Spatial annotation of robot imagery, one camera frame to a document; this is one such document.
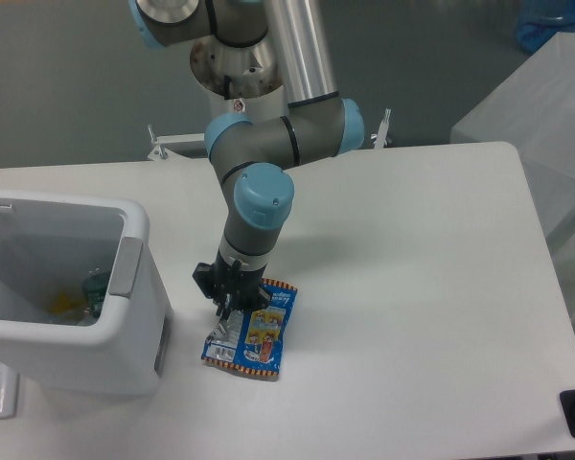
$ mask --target blue snack package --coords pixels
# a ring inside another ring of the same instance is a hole
[[[272,379],[279,375],[284,330],[298,289],[280,281],[264,279],[263,283],[272,293],[268,308],[232,311],[207,336],[201,359],[249,376]]]

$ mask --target white plastic container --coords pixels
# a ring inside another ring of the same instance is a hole
[[[168,296],[150,223],[130,200],[0,190],[0,361],[52,387],[142,395],[159,383]],[[91,325],[55,324],[57,296],[110,271]]]

